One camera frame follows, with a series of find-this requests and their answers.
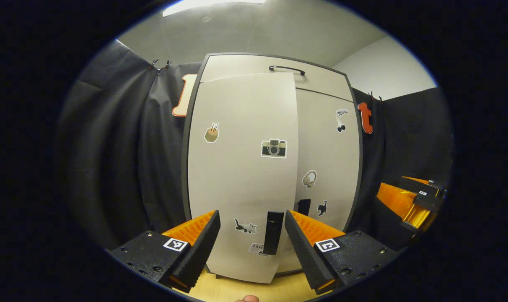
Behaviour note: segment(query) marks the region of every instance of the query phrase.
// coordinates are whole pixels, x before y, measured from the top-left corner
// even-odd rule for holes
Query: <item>ceiling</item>
[[[322,0],[267,0],[162,10],[118,37],[148,62],[201,62],[207,53],[252,52],[333,67],[387,36],[369,21]]]

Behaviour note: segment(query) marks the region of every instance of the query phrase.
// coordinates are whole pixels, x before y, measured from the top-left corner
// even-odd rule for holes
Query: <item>wooden floor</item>
[[[225,277],[217,279],[206,270],[187,295],[207,302],[235,302],[248,294],[257,296],[260,302],[301,302],[319,297],[310,289],[302,272],[277,276],[270,284],[260,284]]]

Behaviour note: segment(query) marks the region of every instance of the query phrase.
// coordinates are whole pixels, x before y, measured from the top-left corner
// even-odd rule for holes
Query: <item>black curtain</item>
[[[185,118],[171,114],[186,74],[201,63],[157,70],[119,41],[105,47],[68,93],[59,120],[59,178],[77,221],[114,249],[146,229],[185,222],[181,147]],[[363,174],[349,230],[390,241],[398,219],[376,194],[381,182],[411,176],[448,180],[450,115],[439,88],[367,103],[373,133],[363,135]]]

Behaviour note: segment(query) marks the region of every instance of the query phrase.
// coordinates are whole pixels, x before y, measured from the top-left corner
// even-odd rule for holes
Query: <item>cabinet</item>
[[[267,211],[299,200],[311,200],[309,216],[345,228],[361,174],[358,118],[344,74],[282,57],[206,56],[185,121],[182,178],[187,218],[221,214],[212,273],[269,283],[300,269],[284,227],[275,255],[256,248]],[[264,155],[271,140],[285,156]]]

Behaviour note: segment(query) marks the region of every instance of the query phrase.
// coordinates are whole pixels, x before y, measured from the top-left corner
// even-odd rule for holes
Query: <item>white wall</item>
[[[389,36],[365,46],[333,68],[347,74],[353,88],[373,91],[373,96],[381,96],[383,101],[436,87],[425,67]]]

